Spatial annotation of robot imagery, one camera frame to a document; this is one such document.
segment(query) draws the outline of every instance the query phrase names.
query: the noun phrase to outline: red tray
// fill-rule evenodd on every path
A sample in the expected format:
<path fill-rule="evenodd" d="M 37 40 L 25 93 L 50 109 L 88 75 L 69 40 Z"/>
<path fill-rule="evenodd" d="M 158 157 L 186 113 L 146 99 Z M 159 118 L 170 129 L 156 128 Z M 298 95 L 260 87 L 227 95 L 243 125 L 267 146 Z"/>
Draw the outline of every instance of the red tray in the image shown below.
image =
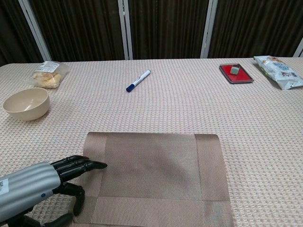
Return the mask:
<path fill-rule="evenodd" d="M 239 73 L 237 75 L 231 74 L 232 66 L 240 67 Z M 225 78 L 231 84 L 247 84 L 252 83 L 254 80 L 245 71 L 245 69 L 238 63 L 235 64 L 221 64 L 219 67 L 220 71 L 223 73 Z"/>

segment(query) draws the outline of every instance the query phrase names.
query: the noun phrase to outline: woven placemat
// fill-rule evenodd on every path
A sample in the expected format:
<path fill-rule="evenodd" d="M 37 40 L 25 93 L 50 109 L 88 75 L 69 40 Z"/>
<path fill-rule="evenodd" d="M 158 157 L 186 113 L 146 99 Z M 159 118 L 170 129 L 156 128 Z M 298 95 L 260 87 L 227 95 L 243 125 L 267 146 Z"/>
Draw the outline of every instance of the woven placemat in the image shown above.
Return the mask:
<path fill-rule="evenodd" d="M 233 226 L 216 135 L 92 132 L 83 154 L 108 167 L 79 178 L 86 201 L 71 226 Z"/>

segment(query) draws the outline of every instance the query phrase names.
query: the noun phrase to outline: white marker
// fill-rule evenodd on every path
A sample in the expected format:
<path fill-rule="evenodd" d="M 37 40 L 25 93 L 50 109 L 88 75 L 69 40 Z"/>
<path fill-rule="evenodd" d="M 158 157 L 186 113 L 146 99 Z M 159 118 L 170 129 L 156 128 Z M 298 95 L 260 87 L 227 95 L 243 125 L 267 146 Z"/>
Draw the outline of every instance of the white marker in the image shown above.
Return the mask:
<path fill-rule="evenodd" d="M 151 74 L 152 71 L 147 70 L 145 73 L 143 73 L 138 79 L 135 80 L 134 83 L 132 83 L 128 88 L 126 89 L 127 92 L 131 92 L 135 86 L 137 86 L 142 80 L 144 80 L 148 75 Z"/>

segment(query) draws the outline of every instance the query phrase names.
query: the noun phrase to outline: sticker on robot arm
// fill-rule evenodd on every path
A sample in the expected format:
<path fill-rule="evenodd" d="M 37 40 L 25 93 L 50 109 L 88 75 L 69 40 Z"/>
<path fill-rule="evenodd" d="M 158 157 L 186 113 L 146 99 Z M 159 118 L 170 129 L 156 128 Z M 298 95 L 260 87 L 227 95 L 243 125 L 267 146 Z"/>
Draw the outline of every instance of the sticker on robot arm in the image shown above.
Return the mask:
<path fill-rule="evenodd" d="M 3 195 L 5 193 L 9 192 L 9 179 L 3 179 L 0 180 L 0 195 Z"/>

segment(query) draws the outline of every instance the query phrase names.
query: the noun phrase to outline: dark brown curtain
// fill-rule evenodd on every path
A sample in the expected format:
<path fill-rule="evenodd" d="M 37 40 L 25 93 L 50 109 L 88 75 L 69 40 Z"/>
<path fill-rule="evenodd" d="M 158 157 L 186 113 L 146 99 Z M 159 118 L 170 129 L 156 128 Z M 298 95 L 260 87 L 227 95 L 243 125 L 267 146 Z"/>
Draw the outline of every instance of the dark brown curtain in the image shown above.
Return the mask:
<path fill-rule="evenodd" d="M 208 0 L 128 0 L 134 59 L 200 58 Z"/>
<path fill-rule="evenodd" d="M 42 61 L 18 0 L 0 0 L 0 66 Z"/>
<path fill-rule="evenodd" d="M 30 0 L 55 61 L 124 59 L 117 0 Z"/>
<path fill-rule="evenodd" d="M 219 0 L 208 57 L 292 57 L 302 37 L 302 0 Z"/>

